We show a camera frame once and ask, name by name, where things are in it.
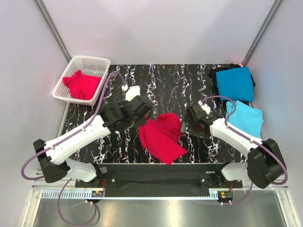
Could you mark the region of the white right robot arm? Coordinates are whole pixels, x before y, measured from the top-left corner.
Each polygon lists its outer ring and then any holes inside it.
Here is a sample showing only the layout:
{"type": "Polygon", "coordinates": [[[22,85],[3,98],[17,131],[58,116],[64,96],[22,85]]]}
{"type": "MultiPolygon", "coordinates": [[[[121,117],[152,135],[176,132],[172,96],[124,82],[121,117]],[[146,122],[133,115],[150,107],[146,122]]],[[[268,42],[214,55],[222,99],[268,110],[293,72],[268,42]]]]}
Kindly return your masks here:
{"type": "Polygon", "coordinates": [[[216,171],[215,182],[226,187],[232,181],[250,180],[258,188],[265,189],[287,171],[277,142],[251,136],[210,113],[210,108],[196,104],[186,109],[182,120],[182,132],[207,139],[210,136],[223,140],[246,158],[245,163],[229,163],[216,171]]]}

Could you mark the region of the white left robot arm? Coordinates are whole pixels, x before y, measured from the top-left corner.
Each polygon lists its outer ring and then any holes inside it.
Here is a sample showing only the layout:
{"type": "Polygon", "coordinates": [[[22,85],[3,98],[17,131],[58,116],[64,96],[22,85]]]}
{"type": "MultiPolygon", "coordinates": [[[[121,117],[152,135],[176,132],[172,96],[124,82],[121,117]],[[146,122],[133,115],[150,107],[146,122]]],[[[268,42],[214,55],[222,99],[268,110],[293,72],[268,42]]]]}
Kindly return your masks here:
{"type": "Polygon", "coordinates": [[[104,178],[98,165],[75,161],[70,156],[113,132],[146,124],[151,114],[151,103],[143,96],[135,96],[130,101],[104,105],[95,117],[54,140],[36,140],[33,145],[45,181],[55,183],[67,177],[98,187],[104,178]]]}

